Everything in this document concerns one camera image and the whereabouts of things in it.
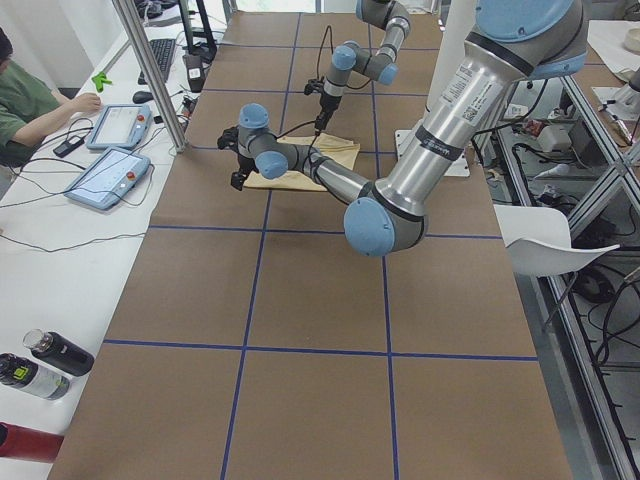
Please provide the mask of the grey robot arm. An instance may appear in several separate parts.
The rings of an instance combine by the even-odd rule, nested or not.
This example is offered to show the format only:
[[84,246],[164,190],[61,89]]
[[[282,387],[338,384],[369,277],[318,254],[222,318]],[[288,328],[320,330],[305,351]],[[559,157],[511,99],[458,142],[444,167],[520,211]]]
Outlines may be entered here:
[[314,123],[317,133],[327,128],[338,109],[352,72],[384,85],[390,85],[398,73],[398,52],[411,32],[410,15],[406,8],[399,1],[357,1],[356,16],[383,30],[384,37],[375,54],[355,41],[338,46],[332,54],[327,74],[305,88],[306,95],[312,91],[321,94],[321,111]]
[[586,58],[589,20],[580,1],[480,1],[474,10],[460,65],[411,130],[388,176],[370,181],[313,145],[279,142],[267,110],[250,103],[218,140],[238,156],[233,187],[254,172],[276,179],[297,171],[346,205],[345,235],[360,254],[380,257],[419,243],[427,197],[473,136],[492,126],[492,111],[507,88],[572,74]]

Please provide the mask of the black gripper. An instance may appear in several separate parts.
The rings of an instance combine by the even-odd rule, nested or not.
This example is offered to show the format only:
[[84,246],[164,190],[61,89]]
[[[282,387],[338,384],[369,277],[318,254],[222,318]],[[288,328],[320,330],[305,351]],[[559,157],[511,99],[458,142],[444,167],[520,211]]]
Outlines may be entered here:
[[250,174],[256,170],[254,159],[246,157],[242,154],[237,155],[238,171],[231,174],[231,186],[236,190],[242,190],[245,181],[249,178]]
[[333,113],[338,109],[341,102],[340,96],[330,95],[326,92],[321,94],[320,107],[321,112],[316,117],[314,122],[314,131],[317,136],[324,132],[328,126],[330,118]]

